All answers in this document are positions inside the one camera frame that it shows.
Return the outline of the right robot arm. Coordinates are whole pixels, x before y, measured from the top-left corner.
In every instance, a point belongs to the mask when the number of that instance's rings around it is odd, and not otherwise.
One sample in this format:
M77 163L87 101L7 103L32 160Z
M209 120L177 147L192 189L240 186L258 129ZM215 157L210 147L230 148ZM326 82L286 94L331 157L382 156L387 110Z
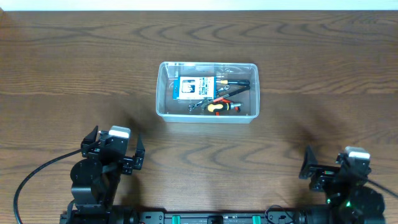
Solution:
M310 179L310 190L325 193L326 204L299 209L294 223L385 223L384 197L365 186L370 182L370 158L365 149L347 146L336 158L338 167L324 166L307 146L299 178Z

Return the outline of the small silver wrench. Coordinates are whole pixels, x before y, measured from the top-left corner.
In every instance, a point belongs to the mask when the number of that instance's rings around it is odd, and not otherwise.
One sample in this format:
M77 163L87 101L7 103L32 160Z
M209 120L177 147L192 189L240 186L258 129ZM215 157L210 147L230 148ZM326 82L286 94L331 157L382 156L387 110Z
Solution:
M210 103L214 102L217 97L219 97L220 93L229 90L230 86L229 85L225 85L224 87L218 89L216 91L216 96L214 99L210 99L210 98L204 98L203 100L199 101L198 103L192 104L188 106L188 110L189 112L192 112L194 109L201 107L202 109L204 109L207 105L209 105Z

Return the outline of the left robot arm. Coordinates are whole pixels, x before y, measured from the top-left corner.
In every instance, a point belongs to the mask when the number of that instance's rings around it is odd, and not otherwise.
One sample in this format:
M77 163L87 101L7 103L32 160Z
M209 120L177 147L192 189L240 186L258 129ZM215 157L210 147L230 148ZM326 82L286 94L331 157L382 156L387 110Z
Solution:
M139 223L136 210L114 205L122 175L142 169L145 148L137 137L135 154L126 155L131 137L129 128L112 126L108 131L95 127L81 142L83 160L71 169L73 200L60 216L60 223Z

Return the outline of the slim yellow black screwdriver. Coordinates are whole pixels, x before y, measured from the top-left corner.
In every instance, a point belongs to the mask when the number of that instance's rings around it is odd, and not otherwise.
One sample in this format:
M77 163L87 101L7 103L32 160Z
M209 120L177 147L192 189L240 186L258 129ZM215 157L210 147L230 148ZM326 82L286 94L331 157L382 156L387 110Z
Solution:
M217 83L222 85L239 85L239 86L249 86L249 80L216 80Z

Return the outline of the small claw hammer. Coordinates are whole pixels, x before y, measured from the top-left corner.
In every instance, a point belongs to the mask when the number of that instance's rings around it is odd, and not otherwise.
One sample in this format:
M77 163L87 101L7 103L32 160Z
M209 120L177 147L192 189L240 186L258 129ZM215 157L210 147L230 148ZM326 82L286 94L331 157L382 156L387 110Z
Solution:
M215 99L212 99L212 100L204 100L203 104L201 105L201 109L205 109L205 107L206 107L207 105L209 105L210 103L219 102L219 101L221 101L221 100L223 100L223 99L229 98L230 96L234 96L234 95L237 95L237 94L239 94L239 93L242 93L242 92L244 92L244 91L246 91L246 90L249 90L250 88L251 88L250 86L245 86L244 88L240 88L240 89L238 89L238 90L232 91L232 92L227 93L227 94L225 94L225 95L223 95L223 96L219 96L219 97L217 97L217 98L215 98Z

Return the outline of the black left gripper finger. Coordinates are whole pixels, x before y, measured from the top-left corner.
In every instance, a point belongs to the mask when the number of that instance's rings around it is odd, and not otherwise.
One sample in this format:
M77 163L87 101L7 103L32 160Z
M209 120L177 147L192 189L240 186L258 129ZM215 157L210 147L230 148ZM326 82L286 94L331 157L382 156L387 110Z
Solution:
M95 126L94 129L83 138L81 142L81 148L93 144L96 141L97 133L98 133L98 126Z
M141 135L138 135L136 144L136 153L134 155L134 169L141 170L144 162L145 147L142 142Z

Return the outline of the clear plastic container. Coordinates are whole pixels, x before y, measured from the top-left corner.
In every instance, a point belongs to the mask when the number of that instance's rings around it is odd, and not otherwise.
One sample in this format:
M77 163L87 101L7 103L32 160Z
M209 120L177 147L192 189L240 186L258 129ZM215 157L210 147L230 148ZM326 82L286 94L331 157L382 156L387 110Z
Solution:
M241 111L222 111L219 116L201 107L189 112L188 106L201 100L174 100L174 81L178 77L216 77L217 80L249 80L250 89L226 100L241 103ZM245 86L229 85L223 96ZM166 122L180 123L250 123L259 115L259 71L253 63L163 62L159 66L156 112Z

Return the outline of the stubby yellow black screwdriver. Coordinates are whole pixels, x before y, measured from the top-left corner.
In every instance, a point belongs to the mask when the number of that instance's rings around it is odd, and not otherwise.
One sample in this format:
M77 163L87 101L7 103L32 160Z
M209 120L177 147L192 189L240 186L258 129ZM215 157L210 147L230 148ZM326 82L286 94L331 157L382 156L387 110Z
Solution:
M209 104L206 108L211 113L218 113L222 111L236 110L240 106L241 103L217 102Z

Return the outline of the blue white screwdriver box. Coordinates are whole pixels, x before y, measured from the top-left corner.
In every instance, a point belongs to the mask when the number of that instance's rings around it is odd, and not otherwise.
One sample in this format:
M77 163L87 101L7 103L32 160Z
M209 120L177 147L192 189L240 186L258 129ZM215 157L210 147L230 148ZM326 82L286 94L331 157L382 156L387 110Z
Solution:
M216 96L216 77L178 77L174 81L174 100L203 100Z

